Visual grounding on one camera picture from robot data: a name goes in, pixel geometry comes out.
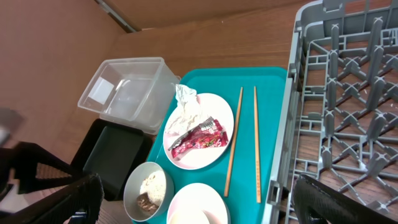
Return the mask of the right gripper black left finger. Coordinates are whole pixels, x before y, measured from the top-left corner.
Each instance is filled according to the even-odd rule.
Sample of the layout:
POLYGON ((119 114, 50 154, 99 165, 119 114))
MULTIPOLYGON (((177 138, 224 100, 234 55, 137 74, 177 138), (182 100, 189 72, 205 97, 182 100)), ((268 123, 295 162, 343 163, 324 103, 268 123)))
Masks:
POLYGON ((1 223, 96 223, 103 199, 99 175, 90 174, 16 213, 2 213, 1 223))

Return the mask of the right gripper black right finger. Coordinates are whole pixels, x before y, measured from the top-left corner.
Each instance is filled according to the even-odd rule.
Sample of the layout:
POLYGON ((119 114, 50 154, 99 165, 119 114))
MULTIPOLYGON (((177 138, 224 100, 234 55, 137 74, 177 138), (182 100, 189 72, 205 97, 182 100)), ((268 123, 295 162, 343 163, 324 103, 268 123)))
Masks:
POLYGON ((397 224, 307 175, 295 183, 294 212, 299 223, 397 224))

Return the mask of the red snack wrapper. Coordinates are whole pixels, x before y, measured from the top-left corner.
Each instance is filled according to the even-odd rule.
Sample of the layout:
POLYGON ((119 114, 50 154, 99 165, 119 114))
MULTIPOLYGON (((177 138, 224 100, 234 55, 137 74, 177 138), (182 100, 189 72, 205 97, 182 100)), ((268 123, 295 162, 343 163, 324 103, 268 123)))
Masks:
POLYGON ((173 159, 180 159, 194 149, 224 147, 228 143, 228 135, 220 122, 209 117, 177 138, 167 150, 173 159))

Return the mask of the white rice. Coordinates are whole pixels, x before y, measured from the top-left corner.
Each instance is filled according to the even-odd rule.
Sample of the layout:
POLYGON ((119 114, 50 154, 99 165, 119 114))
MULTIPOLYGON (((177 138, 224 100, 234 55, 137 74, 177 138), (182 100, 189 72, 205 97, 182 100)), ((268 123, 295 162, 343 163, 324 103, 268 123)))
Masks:
POLYGON ((152 172, 142 181, 140 194, 147 194, 151 203, 157 206, 163 202, 166 192, 166 178, 161 170, 152 172))

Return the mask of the grey bowl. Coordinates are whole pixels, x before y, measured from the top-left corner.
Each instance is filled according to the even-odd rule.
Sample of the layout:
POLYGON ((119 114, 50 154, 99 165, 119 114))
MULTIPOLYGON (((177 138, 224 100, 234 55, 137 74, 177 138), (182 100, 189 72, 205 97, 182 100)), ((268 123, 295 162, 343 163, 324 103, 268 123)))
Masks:
POLYGON ((145 162, 133 170, 129 176, 124 189, 124 208, 129 218, 135 222, 148 222, 149 220, 162 215, 169 207, 175 194, 174 182, 168 173, 155 162, 145 162), (142 181, 152 172, 161 170, 166 178, 166 192, 163 202, 153 215, 145 214, 136 203, 136 198, 140 195, 142 181))

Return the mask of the white cup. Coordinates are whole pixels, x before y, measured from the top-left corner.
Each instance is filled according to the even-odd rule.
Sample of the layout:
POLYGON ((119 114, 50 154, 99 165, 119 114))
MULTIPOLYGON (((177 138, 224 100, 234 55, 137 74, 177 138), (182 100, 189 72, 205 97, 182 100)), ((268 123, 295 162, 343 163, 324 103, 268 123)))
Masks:
POLYGON ((218 220, 211 213, 201 209, 179 209, 171 214, 168 224, 216 224, 218 220))

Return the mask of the brown food piece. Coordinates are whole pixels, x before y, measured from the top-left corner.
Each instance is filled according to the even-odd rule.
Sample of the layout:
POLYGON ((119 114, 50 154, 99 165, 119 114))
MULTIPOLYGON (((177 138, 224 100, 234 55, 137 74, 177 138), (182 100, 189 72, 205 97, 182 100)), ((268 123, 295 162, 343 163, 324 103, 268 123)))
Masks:
POLYGON ((148 196, 148 193, 140 194, 136 198, 137 206, 147 215, 153 215, 159 208, 158 205, 152 203, 148 196))

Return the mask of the white tissue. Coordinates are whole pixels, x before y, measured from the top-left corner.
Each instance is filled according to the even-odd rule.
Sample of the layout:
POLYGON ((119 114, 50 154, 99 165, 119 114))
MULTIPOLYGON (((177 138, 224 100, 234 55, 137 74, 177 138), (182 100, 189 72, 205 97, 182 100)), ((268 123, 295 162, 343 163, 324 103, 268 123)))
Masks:
POLYGON ((197 91, 186 85, 175 86, 177 107, 170 115, 165 132, 181 135, 208 119, 198 101, 197 91))

